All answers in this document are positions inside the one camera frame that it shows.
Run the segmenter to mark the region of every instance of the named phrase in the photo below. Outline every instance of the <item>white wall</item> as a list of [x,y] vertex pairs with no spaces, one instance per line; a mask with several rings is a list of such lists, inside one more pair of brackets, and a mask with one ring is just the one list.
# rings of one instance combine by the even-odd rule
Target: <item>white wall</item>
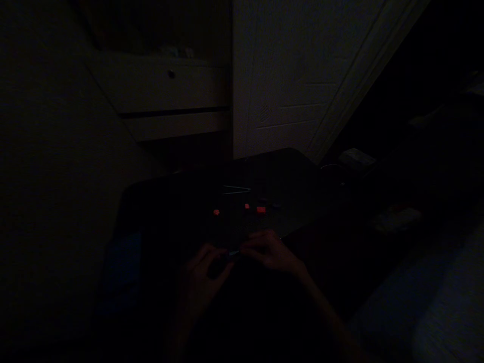
[[160,170],[83,65],[67,2],[8,0],[0,24],[1,354],[86,331],[120,194]]

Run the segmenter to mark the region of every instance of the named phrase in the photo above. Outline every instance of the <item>hand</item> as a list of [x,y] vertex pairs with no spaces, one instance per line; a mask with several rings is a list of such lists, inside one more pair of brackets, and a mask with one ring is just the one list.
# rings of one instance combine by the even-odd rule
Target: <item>hand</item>
[[180,276],[177,312],[185,319],[189,319],[189,322],[194,323],[198,320],[228,278],[233,263],[227,264],[217,279],[213,280],[207,276],[212,262],[226,252],[227,250],[205,244],[197,255],[184,265]]
[[287,248],[273,230],[252,233],[240,246],[240,253],[252,257],[271,270],[286,271],[299,276],[304,263]]

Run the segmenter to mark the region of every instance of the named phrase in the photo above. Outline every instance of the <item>white drawer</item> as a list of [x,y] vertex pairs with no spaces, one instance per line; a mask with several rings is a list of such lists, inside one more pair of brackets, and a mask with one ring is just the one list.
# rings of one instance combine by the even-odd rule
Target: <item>white drawer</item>
[[227,130],[230,126],[230,112],[128,118],[123,122],[136,141],[148,141]]
[[145,58],[86,63],[117,113],[229,106],[226,67]]

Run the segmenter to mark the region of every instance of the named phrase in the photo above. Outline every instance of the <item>door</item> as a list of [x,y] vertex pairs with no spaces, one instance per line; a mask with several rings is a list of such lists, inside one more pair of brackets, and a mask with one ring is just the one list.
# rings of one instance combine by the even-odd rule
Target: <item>door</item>
[[334,100],[344,103],[352,96],[335,98],[348,83],[345,78],[357,78],[351,70],[367,71],[355,62],[362,58],[358,53],[375,24],[386,35],[371,43],[376,54],[407,4],[234,0],[234,157],[284,147],[307,153]]

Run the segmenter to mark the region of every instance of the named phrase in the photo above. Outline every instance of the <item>person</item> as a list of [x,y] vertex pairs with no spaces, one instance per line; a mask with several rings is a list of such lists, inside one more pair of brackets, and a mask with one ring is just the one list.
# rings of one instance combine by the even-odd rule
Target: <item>person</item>
[[[164,351],[167,361],[183,360],[193,327],[229,277],[234,262],[228,263],[216,279],[207,276],[213,261],[226,252],[211,245],[203,245],[196,256],[184,265],[179,282],[176,311],[165,336]],[[343,322],[311,278],[305,264],[284,245],[273,230],[251,234],[249,240],[240,246],[240,253],[258,261],[269,270],[292,275],[301,284],[316,307],[321,328],[329,331],[333,337],[338,361],[368,361],[368,357],[345,329]]]

